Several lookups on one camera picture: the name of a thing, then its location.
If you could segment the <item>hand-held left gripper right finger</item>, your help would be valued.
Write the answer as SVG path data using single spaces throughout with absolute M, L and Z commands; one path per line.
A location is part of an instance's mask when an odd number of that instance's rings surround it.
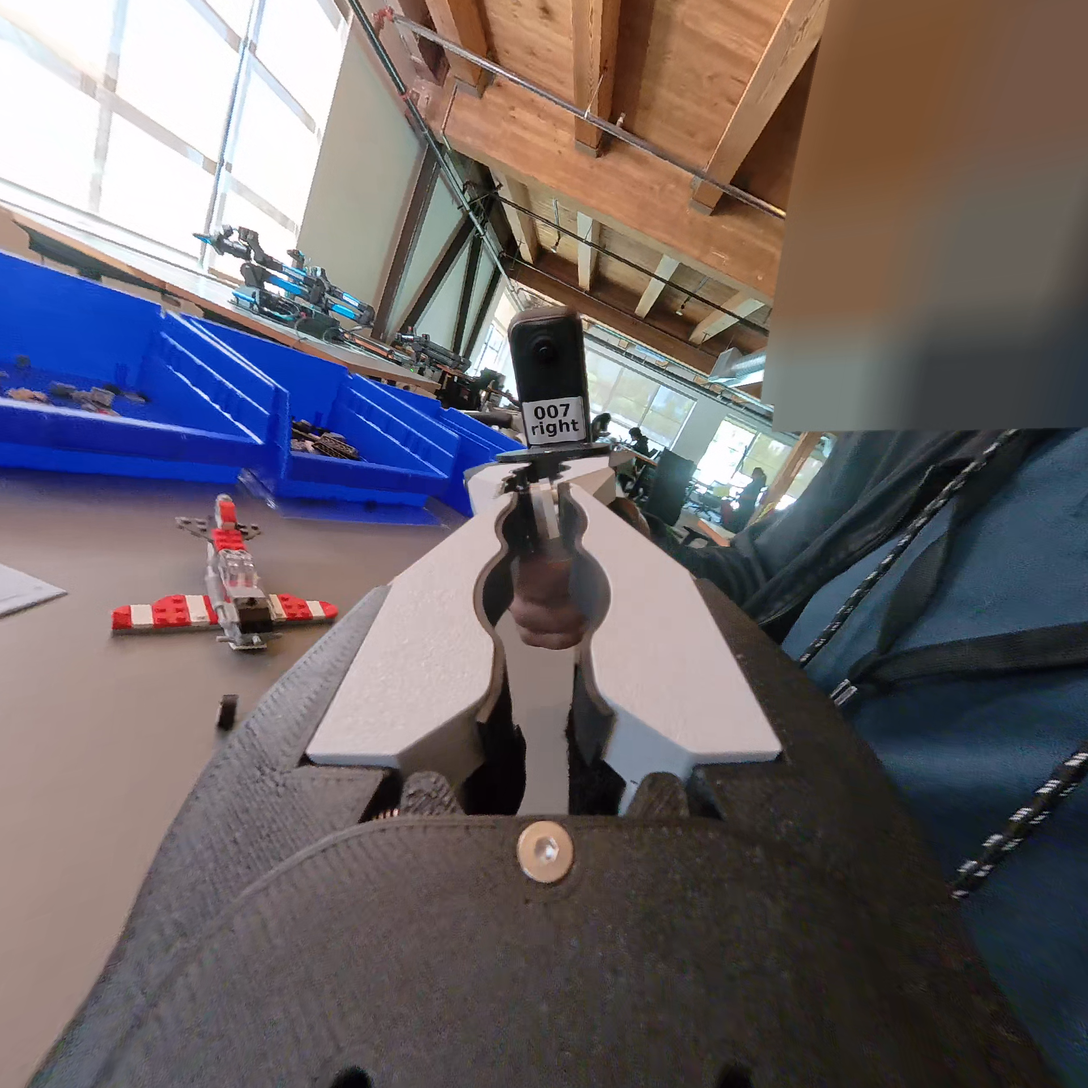
M 782 744 L 698 585 L 581 486 L 564 489 L 586 629 L 568 719 L 569 811 L 622 814 L 650 775 L 777 759 Z

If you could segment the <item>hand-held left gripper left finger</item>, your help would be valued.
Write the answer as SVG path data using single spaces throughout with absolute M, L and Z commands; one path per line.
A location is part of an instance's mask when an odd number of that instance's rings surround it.
M 495 499 L 390 582 L 306 749 L 319 766 L 437 772 L 467 809 L 512 806 L 512 708 L 496 627 L 512 599 Z

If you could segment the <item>grey desk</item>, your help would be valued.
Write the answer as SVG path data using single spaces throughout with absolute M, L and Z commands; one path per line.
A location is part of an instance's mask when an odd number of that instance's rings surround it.
M 326 631 L 270 650 L 213 632 L 118 634 L 112 610 L 202 588 L 225 485 L 2 470 L 2 564 L 65 595 L 2 619 L 1 1081 L 24 1086 L 86 998 L 156 849 L 245 713 Z

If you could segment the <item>person's right hand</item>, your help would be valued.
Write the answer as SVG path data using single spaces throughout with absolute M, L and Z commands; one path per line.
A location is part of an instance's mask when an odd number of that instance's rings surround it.
M 514 562 L 509 613 L 526 646 L 574 650 L 588 632 L 571 593 L 572 568 L 572 558 L 559 552 L 526 554 Z

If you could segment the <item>black office chair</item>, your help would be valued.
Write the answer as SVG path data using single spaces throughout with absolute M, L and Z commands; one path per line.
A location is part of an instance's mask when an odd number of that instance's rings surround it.
M 644 514 L 670 528 L 677 523 L 693 482 L 696 462 L 665 449 L 658 455 Z

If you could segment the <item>red white brick toy plane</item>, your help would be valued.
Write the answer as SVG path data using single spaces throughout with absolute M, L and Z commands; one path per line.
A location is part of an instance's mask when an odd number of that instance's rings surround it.
M 213 631 L 230 650 L 257 653 L 265 651 L 283 629 L 338 619 L 338 609 L 329 602 L 265 591 L 249 548 L 261 530 L 238 520 L 228 494 L 217 496 L 210 517 L 177 517 L 175 524 L 207 546 L 203 591 L 116 607 L 111 616 L 113 635 Z

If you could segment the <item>metal ceiling pipe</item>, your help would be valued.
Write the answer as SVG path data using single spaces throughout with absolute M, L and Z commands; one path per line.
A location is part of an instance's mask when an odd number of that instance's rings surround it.
M 728 196 L 729 198 L 739 201 L 749 208 L 755 209 L 764 215 L 772 218 L 779 222 L 786 221 L 786 211 L 778 206 L 775 206 L 771 202 L 764 200 L 763 198 L 757 197 L 731 183 L 712 180 L 706 170 L 700 170 L 697 166 L 688 163 L 685 160 L 677 158 L 665 149 L 662 149 L 658 144 L 646 141 L 646 139 L 633 134 L 632 131 L 626 129 L 623 125 L 610 122 L 606 120 L 606 118 L 592 112 L 589 108 L 579 108 L 572 101 L 557 95 L 557 92 L 552 92 L 551 89 L 539 85 L 534 81 L 526 78 L 523 75 L 518 74 L 509 67 L 503 66 L 490 58 L 475 53 L 462 45 L 456 44 L 452 39 L 438 34 L 437 30 L 430 29 L 415 20 L 407 18 L 406 15 L 394 12 L 391 7 L 382 8 L 379 14 L 381 15 L 381 18 L 387 20 L 394 25 L 413 33 L 415 37 L 422 38 L 441 47 L 449 55 L 465 60 L 490 75 L 504 78 L 514 86 L 524 89 L 527 92 L 536 96 L 539 99 L 549 102 L 552 106 L 562 110 L 568 116 L 572 116 L 574 120 L 588 124 L 593 129 L 599 131 L 599 133 L 609 136 L 615 141 L 625 143 L 626 146 L 642 151 L 657 161 L 667 163 L 670 166 L 685 172 L 691 180 L 710 185 L 712 188 L 718 190 L 720 194 L 724 194 L 725 196 Z

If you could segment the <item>person's blue top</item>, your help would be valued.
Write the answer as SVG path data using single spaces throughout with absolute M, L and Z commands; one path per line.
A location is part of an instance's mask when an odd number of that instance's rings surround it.
M 1086 1086 L 1086 469 L 1084 428 L 993 441 L 781 641 L 1063 1086 Z

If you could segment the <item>wooden workbench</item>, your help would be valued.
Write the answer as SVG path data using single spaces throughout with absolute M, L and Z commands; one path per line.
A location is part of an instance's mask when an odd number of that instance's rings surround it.
M 412 390 L 429 398 L 436 397 L 438 388 L 436 382 L 415 374 L 381 355 L 371 351 L 350 351 L 330 345 L 239 308 L 233 302 L 232 285 L 149 254 L 139 252 L 129 246 L 108 240 L 85 228 L 62 224 L 7 199 L 2 200 L 2 208 L 11 214 L 20 227 L 30 234 L 47 238 L 71 252 L 78 252 L 99 265 L 106 265 L 110 279 L 120 279 L 123 275 L 137 279 L 143 285 L 154 287 L 164 296 L 189 302 L 210 319 L 221 319 L 252 335 L 290 347 L 310 357 L 339 364 L 355 374 L 396 388 Z

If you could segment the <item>white paper sheet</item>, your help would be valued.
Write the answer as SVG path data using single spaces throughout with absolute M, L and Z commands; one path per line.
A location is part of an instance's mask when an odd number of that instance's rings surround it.
M 0 616 L 7 618 L 66 595 L 64 589 L 4 564 L 1 566 Z

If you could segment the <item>large blue plastic bin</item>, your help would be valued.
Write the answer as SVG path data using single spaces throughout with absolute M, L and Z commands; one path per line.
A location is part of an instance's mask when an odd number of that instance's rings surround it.
M 26 355 L 65 381 L 143 390 L 127 416 L 2 401 L 3 468 L 233 484 L 258 449 L 250 430 L 213 401 L 225 383 L 217 349 L 162 307 L 2 256 L 1 362 Z

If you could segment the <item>large window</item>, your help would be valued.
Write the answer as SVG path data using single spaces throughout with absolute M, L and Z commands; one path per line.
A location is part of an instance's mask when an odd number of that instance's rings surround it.
M 7 186 L 205 267 L 298 245 L 348 36 L 332 1 L 3 1 Z

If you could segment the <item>silver air duct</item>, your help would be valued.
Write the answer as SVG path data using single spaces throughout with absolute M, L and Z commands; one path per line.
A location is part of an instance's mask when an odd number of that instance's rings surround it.
M 765 349 L 742 355 L 739 348 L 730 347 L 717 357 L 706 384 L 721 390 L 751 390 L 757 386 L 753 396 L 759 398 L 765 366 Z

